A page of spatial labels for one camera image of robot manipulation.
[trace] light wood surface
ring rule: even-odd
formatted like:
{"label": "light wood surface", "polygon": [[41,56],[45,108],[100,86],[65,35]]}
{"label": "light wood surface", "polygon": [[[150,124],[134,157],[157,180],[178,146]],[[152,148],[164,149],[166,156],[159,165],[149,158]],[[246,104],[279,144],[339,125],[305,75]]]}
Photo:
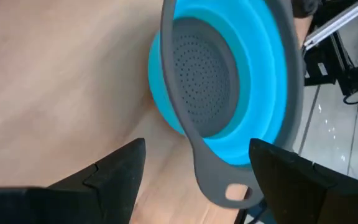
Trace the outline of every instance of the light wood surface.
{"label": "light wood surface", "polygon": [[187,140],[153,104],[147,59],[161,4],[0,0],[0,186],[48,186],[143,137],[132,223],[234,221],[237,210],[201,194]]}

